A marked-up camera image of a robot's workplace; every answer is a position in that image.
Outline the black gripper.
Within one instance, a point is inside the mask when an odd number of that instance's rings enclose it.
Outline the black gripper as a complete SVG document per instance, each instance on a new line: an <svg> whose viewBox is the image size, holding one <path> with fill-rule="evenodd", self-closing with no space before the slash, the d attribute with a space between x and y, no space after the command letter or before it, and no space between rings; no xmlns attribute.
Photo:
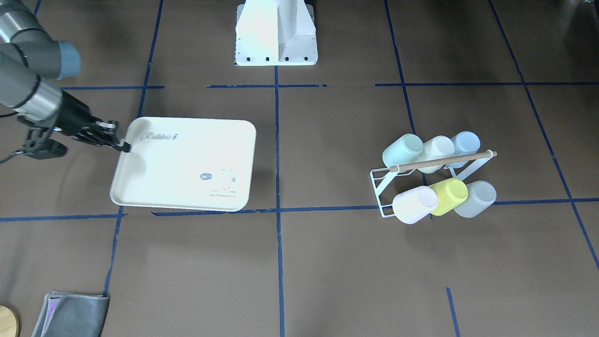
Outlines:
<svg viewBox="0 0 599 337"><path fill-rule="evenodd" d="M96 147L111 147L125 153L131 151L131 145L117 137L119 133L117 121L104 122L94 117L87 104L66 91L62 92L62 99L56 113L54 126L60 128L60 133L64 136Z"/></svg>

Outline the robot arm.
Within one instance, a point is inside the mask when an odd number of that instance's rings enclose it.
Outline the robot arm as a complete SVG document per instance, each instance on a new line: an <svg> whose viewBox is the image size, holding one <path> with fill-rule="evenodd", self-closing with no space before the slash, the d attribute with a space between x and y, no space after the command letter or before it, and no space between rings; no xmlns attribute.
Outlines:
<svg viewBox="0 0 599 337"><path fill-rule="evenodd" d="M88 106L54 83L81 72L68 41L54 40L20 0L1 2L1 104L30 127L57 131L96 147L119 147L118 123L94 117Z"/></svg>

